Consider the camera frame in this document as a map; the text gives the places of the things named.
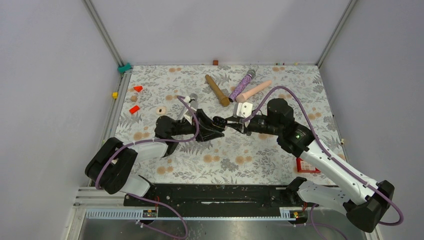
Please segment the beige charging case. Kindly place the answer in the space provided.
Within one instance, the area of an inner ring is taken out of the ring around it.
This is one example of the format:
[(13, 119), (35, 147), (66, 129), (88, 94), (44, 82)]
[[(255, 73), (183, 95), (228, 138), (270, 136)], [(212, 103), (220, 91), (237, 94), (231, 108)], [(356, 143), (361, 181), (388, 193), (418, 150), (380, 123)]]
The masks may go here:
[(165, 106), (158, 107), (156, 109), (156, 114), (159, 116), (164, 116), (167, 114), (167, 108)]

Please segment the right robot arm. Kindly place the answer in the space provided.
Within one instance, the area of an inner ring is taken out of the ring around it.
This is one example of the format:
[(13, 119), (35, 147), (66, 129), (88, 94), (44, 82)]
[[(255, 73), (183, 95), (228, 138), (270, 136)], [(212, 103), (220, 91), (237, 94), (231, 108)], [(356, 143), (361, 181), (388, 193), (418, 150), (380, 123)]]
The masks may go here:
[(387, 180), (378, 182), (356, 170), (316, 139), (306, 126), (295, 121), (294, 110), (282, 98), (267, 103), (267, 114), (254, 114), (253, 105), (237, 103), (229, 121), (241, 133), (277, 136), (277, 144), (287, 153), (318, 168), (337, 188), (318, 186), (297, 177), (288, 185), (287, 201), (293, 206), (303, 202), (331, 208), (358, 229), (371, 233), (391, 206), (395, 187)]

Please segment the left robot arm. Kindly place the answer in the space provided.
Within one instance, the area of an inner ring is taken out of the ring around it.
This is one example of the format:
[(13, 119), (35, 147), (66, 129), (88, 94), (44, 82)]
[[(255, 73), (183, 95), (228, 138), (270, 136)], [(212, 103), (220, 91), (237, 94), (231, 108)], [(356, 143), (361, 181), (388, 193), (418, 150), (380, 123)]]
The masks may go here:
[(180, 140), (176, 136), (192, 135), (197, 142), (206, 142), (224, 136), (227, 120), (209, 118), (202, 109), (194, 116), (187, 114), (174, 120), (163, 115), (156, 120), (154, 138), (124, 144), (116, 137), (109, 138), (85, 168), (85, 175), (108, 194), (117, 192), (136, 195), (144, 206), (152, 204), (155, 192), (145, 177), (132, 173), (134, 164), (171, 155)]

